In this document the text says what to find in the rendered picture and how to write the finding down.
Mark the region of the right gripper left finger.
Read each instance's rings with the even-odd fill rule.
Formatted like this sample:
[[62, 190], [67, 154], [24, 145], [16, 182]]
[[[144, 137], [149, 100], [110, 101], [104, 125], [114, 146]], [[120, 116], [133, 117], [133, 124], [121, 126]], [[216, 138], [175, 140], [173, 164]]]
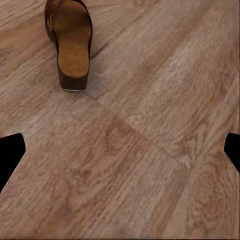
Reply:
[[0, 193], [26, 152], [22, 133], [0, 138]]

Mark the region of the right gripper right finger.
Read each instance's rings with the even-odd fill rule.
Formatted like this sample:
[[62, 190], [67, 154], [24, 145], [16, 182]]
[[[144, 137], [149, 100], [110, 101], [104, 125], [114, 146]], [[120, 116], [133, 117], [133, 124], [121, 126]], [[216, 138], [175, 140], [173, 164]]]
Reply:
[[240, 173], [240, 135], [235, 133], [228, 133], [224, 151]]

